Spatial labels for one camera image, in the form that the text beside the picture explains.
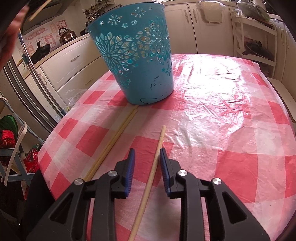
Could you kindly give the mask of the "right hand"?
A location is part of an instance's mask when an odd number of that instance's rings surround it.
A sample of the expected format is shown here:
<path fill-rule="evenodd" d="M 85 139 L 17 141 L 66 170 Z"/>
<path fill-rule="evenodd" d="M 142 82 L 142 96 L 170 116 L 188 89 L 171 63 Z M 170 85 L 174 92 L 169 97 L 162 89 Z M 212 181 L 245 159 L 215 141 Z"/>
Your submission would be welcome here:
<path fill-rule="evenodd" d="M 19 29 L 24 21 L 28 10 L 29 7 L 25 5 L 12 20 L 4 34 L 4 45 L 1 49 L 1 70 L 12 56 Z"/>

